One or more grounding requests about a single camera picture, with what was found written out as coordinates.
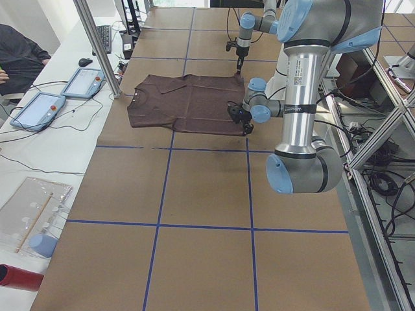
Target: dark brown fabric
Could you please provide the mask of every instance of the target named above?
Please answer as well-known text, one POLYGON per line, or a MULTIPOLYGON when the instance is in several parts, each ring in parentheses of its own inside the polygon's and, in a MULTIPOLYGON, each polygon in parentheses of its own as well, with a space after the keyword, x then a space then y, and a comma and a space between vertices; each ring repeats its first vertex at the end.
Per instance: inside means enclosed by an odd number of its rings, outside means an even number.
POLYGON ((163 126, 177 132, 242 136, 242 125, 231 120, 227 109, 243 97, 239 75, 148 75, 136 86, 128 118, 133 128, 163 126))

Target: red cylinder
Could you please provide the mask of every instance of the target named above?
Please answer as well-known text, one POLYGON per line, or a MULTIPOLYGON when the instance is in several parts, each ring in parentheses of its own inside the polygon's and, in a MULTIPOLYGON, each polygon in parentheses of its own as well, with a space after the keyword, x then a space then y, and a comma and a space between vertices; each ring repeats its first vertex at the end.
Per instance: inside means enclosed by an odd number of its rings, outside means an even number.
POLYGON ((0 286, 35 292, 39 290, 42 280, 42 274, 0 264, 0 286))

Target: black jacket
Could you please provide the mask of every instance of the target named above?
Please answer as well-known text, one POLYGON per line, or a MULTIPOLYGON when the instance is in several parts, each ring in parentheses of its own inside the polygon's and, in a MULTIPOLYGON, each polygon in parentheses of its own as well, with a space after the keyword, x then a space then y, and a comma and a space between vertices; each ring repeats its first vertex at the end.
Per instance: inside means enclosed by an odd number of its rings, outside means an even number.
POLYGON ((0 24, 0 67, 10 80, 0 84, 0 94, 24 93, 51 56, 10 26, 0 24))

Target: black mouse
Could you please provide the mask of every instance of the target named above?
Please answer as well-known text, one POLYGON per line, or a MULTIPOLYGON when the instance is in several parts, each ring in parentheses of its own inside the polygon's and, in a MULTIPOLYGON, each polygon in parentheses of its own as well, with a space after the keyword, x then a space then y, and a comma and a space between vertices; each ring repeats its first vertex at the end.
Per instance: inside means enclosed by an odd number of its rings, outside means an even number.
POLYGON ((81 58, 78 62, 79 67, 85 67, 89 65, 92 62, 92 59, 90 58, 81 58))

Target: white desk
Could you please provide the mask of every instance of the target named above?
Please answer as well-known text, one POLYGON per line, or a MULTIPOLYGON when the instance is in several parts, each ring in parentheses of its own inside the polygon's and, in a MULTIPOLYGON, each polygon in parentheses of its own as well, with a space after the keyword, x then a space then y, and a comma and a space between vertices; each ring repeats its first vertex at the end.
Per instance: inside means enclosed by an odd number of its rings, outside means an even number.
MULTIPOLYGON (((115 20, 115 18, 106 17, 97 18, 95 22, 97 25, 111 25, 115 20)), ((115 24, 114 28, 117 28, 119 25, 119 23, 115 24)), ((117 55, 122 55, 122 41, 117 31, 112 30, 112 35, 112 53, 108 57, 112 67, 116 68, 119 61, 117 55)), ((89 68, 100 67, 97 58, 91 54, 91 45, 83 26, 81 23, 78 23, 65 42, 53 55, 34 84, 37 85, 59 80, 68 81, 75 72, 75 69, 78 68, 78 60, 80 58, 91 58, 93 60, 93 63, 87 66, 89 68)), ((40 86, 39 88, 48 93, 59 94, 63 87, 64 84, 55 84, 40 86)), ((24 106, 37 92, 37 89, 28 91, 19 103, 19 106, 24 106)), ((0 143, 0 154, 21 161, 30 167, 40 168, 46 171, 85 172, 95 149, 97 137, 110 111, 112 98, 111 90, 105 84, 95 96, 95 99, 102 103, 102 109, 94 116, 91 125, 86 131, 78 132, 72 128, 48 128, 27 139, 0 143)), ((67 100, 65 107, 62 108, 59 115, 74 110, 83 102, 84 100, 67 100)), ((79 109, 76 109, 75 112, 57 118, 51 125, 54 127, 71 125, 83 129, 88 125, 91 116, 100 107, 101 105, 99 103, 90 100, 79 109)), ((30 133, 23 130, 5 133, 15 130, 15 128, 9 125, 9 121, 0 129, 0 142, 30 135, 30 133)), ((83 178, 82 175, 35 172, 18 163, 0 157, 0 207, 15 193, 26 177, 41 178, 71 185, 73 191, 65 203, 68 207, 72 206, 83 178)), ((43 273, 47 269, 49 261, 3 251, 0 246, 0 263, 43 273)), ((1 309, 7 309, 8 311, 28 311, 36 294, 36 292, 0 287, 1 309)))

